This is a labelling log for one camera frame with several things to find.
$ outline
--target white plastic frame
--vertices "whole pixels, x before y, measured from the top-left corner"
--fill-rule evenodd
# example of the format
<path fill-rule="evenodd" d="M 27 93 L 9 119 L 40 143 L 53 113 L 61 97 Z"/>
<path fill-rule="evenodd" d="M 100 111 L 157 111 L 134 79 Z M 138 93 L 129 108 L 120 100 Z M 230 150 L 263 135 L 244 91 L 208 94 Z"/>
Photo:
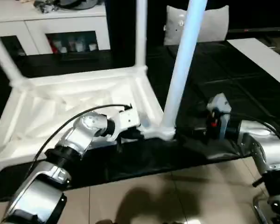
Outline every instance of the white plastic frame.
<path fill-rule="evenodd" d="M 171 140 L 206 3 L 207 0 L 189 3 L 164 114 L 146 76 L 147 0 L 137 0 L 136 62 L 130 68 L 27 79 L 0 42 L 0 65 L 13 87 L 0 119 L 0 171 L 32 161 L 56 126 L 98 104 L 132 104 L 140 115 L 145 138 Z M 112 116 L 119 109 L 101 112 Z M 62 134 L 48 147 L 53 147 Z M 98 139 L 92 147 L 101 147 L 102 142 Z"/>

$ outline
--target black tabletop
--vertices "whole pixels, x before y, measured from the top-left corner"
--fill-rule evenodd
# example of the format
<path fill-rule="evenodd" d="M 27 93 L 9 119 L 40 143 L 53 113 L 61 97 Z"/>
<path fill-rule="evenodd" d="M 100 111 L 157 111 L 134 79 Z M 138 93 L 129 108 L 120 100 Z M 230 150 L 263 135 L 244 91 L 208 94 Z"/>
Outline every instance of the black tabletop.
<path fill-rule="evenodd" d="M 147 76 L 162 108 L 177 49 L 177 46 L 171 46 L 147 50 Z M 24 76 L 41 77 L 128 67 L 133 65 L 133 59 L 127 55 L 113 55 L 111 51 L 99 51 L 89 55 L 26 56 L 16 58 L 16 63 Z M 176 121 L 177 129 L 185 133 L 187 128 L 201 123 L 197 113 L 205 109 L 210 97 L 221 92 L 227 96 L 234 112 L 265 119 L 280 128 L 280 83 L 229 43 L 214 42 L 200 43 L 196 47 Z M 0 69 L 0 115 L 9 93 L 8 81 Z M 170 142 L 139 140 L 124 144 L 121 153 L 115 146 L 88 151 L 73 174 L 72 188 L 249 155 L 249 151 L 228 140 L 211 140 L 204 144 L 185 135 Z M 16 191 L 28 167 L 29 164 L 21 164 L 0 172 L 0 201 L 8 200 Z"/>

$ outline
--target cable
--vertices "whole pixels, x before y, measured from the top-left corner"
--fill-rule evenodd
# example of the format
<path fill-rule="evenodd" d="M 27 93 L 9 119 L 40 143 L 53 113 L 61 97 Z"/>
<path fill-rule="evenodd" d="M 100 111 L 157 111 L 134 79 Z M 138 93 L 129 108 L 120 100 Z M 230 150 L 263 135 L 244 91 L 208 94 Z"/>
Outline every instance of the cable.
<path fill-rule="evenodd" d="M 275 127 L 269 125 L 268 123 L 266 123 L 265 121 L 263 121 L 261 119 L 258 119 L 258 118 L 255 118 L 253 116 L 246 115 L 246 114 L 243 114 L 243 113 L 233 113 L 233 112 L 222 113 L 222 115 L 224 115 L 224 114 L 229 114 L 231 116 L 238 117 L 238 118 L 241 118 L 241 119 L 246 119 L 246 120 L 249 120 L 249 121 L 257 121 L 257 122 L 261 123 L 263 126 L 270 129 L 280 139 L 280 132 L 277 129 L 275 129 Z"/>
<path fill-rule="evenodd" d="M 94 110 L 97 110 L 97 109 L 101 109 L 101 108 L 105 108 L 105 107 L 111 107 L 111 106 L 123 106 L 126 109 L 130 109 L 131 106 L 129 105 L 125 105 L 125 104 L 108 104 L 108 105 L 102 105 L 102 106 L 96 106 L 96 107 L 93 107 L 91 109 L 87 109 L 85 111 L 82 111 L 78 114 L 76 114 L 74 117 L 70 118 L 69 120 L 67 120 L 63 125 L 61 125 L 46 141 L 45 143 L 42 145 L 42 147 L 38 150 L 38 152 L 35 154 L 35 157 L 34 159 L 32 160 L 32 164 L 31 166 L 29 167 L 26 175 L 25 175 L 25 178 L 24 180 L 30 175 L 30 172 L 32 170 L 32 168 L 34 167 L 38 157 L 40 156 L 40 154 L 42 153 L 42 151 L 44 150 L 44 148 L 46 147 L 46 145 L 52 140 L 52 138 L 54 138 L 65 126 L 67 126 L 70 122 L 72 122 L 74 119 L 82 116 L 83 114 L 85 113 L 88 113 L 88 112 L 91 112 L 91 111 L 94 111 Z"/>

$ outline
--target white pillow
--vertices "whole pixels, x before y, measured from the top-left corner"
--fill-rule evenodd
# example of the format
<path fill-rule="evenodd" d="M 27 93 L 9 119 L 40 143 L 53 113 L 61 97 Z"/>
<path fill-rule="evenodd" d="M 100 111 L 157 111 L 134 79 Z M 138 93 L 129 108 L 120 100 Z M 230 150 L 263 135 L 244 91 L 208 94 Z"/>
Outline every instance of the white pillow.
<path fill-rule="evenodd" d="M 182 36 L 187 11 L 167 6 L 164 45 L 177 45 Z M 204 12 L 198 42 L 222 41 L 225 39 L 229 23 L 229 6 Z"/>

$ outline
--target white cabinet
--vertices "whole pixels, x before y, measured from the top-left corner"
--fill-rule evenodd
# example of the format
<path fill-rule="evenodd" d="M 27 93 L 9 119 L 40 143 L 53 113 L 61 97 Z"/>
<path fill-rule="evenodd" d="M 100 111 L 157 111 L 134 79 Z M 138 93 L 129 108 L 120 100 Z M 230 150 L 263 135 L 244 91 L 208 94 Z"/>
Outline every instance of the white cabinet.
<path fill-rule="evenodd" d="M 13 37 L 10 38 L 10 41 L 14 42 L 13 45 L 19 43 L 26 55 L 37 55 L 39 53 L 23 21 L 0 22 L 0 37 Z"/>
<path fill-rule="evenodd" d="M 0 0 L 0 37 L 26 55 L 110 49 L 104 4 L 42 14 L 32 2 Z"/>
<path fill-rule="evenodd" d="M 66 45 L 64 47 L 70 51 L 69 39 L 72 39 L 73 44 L 77 39 L 82 39 L 86 49 L 89 49 L 90 44 L 96 44 L 99 50 L 110 49 L 105 16 L 34 20 L 25 23 L 40 54 L 51 54 L 54 42 Z"/>

